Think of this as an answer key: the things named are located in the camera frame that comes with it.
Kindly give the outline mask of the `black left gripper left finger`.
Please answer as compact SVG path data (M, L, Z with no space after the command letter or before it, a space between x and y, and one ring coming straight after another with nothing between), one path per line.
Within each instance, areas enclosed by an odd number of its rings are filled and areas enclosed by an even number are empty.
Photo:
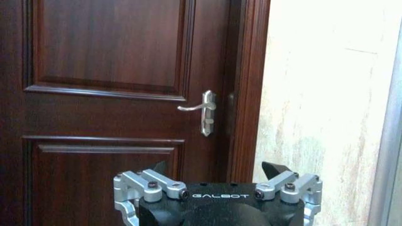
M166 195L177 201L187 200L190 192L185 182L166 177L165 169L166 162L161 161L151 169L141 170L137 173L124 171L114 177L115 209L122 213L124 225L139 225L137 208L139 208L141 199L155 203Z

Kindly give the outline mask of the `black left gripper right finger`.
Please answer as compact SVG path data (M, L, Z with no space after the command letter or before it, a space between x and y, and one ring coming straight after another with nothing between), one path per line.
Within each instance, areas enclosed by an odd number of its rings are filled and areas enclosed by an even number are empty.
M267 181L255 185L254 196L259 201L270 201L279 194L281 201L295 204L302 201L303 225L314 224L314 217L321 212L323 182L315 174L299 175L287 166L262 162Z

